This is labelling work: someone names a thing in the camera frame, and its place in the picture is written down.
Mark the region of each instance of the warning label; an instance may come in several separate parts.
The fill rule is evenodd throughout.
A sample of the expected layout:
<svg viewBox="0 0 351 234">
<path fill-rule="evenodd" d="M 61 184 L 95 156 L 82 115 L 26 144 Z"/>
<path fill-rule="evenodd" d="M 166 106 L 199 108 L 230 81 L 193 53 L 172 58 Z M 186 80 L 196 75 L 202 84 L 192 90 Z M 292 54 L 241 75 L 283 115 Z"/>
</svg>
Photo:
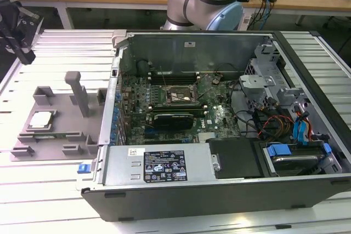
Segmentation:
<svg viewBox="0 0 351 234">
<path fill-rule="evenodd" d="M 144 152 L 146 183 L 187 181 L 184 151 Z"/>
</svg>

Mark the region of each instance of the white table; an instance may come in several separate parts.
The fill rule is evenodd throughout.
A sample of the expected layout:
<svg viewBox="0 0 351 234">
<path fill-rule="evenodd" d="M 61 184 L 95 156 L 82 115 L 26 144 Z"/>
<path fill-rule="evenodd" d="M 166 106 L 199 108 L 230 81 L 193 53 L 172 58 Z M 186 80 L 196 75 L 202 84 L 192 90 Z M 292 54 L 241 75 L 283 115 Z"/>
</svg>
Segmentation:
<svg viewBox="0 0 351 234">
<path fill-rule="evenodd" d="M 123 4 L 123 3 L 100 3 L 100 2 L 50 2 L 50 1 L 21 1 L 24 7 L 53 7 L 56 8 L 66 30 L 74 29 L 74 24 L 69 8 L 105 8 L 105 9 L 142 9 L 142 10 L 167 10 L 163 4 Z M 244 8 L 244 15 L 239 24 L 239 30 L 247 30 L 251 16 L 259 8 Z M 351 16 L 351 11 L 325 11 L 325 10 L 304 10 L 304 9 L 277 9 L 272 14 L 297 15 L 296 24 L 300 24 L 305 15 L 311 16 Z"/>
<path fill-rule="evenodd" d="M 305 38 L 308 35 L 307 32 L 284 34 L 290 42 L 299 40 L 298 34 Z M 47 30 L 35 45 L 37 58 L 33 64 L 15 64 L 7 76 L 7 82 L 0 86 L 1 234 L 215 233 L 215 230 L 219 231 L 216 233 L 262 231 L 321 234 L 351 230 L 351 192 L 340 193 L 307 209 L 104 222 L 82 199 L 79 191 L 81 180 L 91 180 L 92 175 L 78 175 L 78 164 L 91 161 L 10 162 L 9 153 L 3 150 L 14 145 L 16 135 L 33 105 L 32 93 L 37 85 L 50 85 L 55 93 L 71 92 L 64 82 L 65 72 L 79 70 L 81 83 L 88 92 L 107 87 L 114 56 L 111 36 L 112 30 Z M 325 62 L 326 55 L 321 57 L 324 57 L 324 63 L 333 64 Z M 305 63 L 323 64 L 311 60 Z M 276 230 L 275 225 L 278 224 L 289 224 L 292 228 Z"/>
</svg>

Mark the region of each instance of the blue tab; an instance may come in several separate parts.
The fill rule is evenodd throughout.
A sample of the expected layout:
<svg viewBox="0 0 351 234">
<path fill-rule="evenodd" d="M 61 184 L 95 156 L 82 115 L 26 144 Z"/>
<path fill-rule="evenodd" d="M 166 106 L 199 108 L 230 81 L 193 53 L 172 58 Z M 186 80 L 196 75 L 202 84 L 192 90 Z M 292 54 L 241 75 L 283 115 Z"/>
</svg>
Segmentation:
<svg viewBox="0 0 351 234">
<path fill-rule="evenodd" d="M 290 148 L 287 144 L 276 144 L 267 147 L 268 154 L 272 156 L 289 156 L 291 155 Z"/>
<path fill-rule="evenodd" d="M 298 121 L 298 118 L 296 118 L 295 123 L 294 123 L 294 129 L 292 131 L 292 137 L 294 139 L 297 139 L 297 137 L 298 137 L 298 126 L 299 126 L 299 121 Z"/>
<path fill-rule="evenodd" d="M 304 140 L 304 133 L 305 133 L 305 129 L 306 129 L 306 123 L 305 122 L 301 122 L 301 126 L 300 126 L 300 130 L 298 131 L 298 137 L 297 140 L 299 142 L 301 142 L 303 145 L 307 145 L 307 142 Z"/>
<path fill-rule="evenodd" d="M 78 174 L 89 174 L 90 173 L 90 164 L 80 164 L 78 167 Z"/>
<path fill-rule="evenodd" d="M 331 148 L 330 145 L 327 144 L 326 142 L 323 144 L 324 150 L 327 152 L 327 154 L 331 153 Z"/>
</svg>

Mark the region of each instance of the desk leg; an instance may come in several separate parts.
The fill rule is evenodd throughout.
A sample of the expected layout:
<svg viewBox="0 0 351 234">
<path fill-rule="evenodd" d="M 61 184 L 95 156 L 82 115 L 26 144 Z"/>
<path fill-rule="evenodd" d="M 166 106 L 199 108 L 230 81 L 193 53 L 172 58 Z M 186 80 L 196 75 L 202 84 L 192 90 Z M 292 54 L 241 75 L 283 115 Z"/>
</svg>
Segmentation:
<svg viewBox="0 0 351 234">
<path fill-rule="evenodd" d="M 296 19 L 296 21 L 295 21 L 295 24 L 296 24 L 297 26 L 301 25 L 302 20 L 303 20 L 304 18 L 305 18 L 305 15 L 300 15 L 300 16 L 298 16 L 297 19 Z"/>
<path fill-rule="evenodd" d="M 240 31 L 246 31 L 247 27 L 250 23 L 251 17 L 254 14 L 255 9 L 254 8 L 244 8 L 244 11 L 242 13 L 242 17 L 239 23 L 239 26 L 237 27 L 237 30 Z"/>
<path fill-rule="evenodd" d="M 74 30 L 75 27 L 73 25 L 70 13 L 68 12 L 66 3 L 58 2 L 57 5 L 55 5 L 55 7 L 59 13 L 59 16 L 60 16 L 60 19 L 61 19 L 61 22 L 62 22 L 64 29 L 65 30 Z"/>
</svg>

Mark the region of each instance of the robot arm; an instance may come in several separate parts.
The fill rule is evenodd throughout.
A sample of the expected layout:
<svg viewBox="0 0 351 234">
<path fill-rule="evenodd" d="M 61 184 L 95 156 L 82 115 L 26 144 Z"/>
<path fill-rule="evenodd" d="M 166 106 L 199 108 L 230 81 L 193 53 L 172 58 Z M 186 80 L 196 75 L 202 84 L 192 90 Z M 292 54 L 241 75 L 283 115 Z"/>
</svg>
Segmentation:
<svg viewBox="0 0 351 234">
<path fill-rule="evenodd" d="M 236 0 L 168 0 L 164 30 L 233 30 L 242 17 Z"/>
</svg>

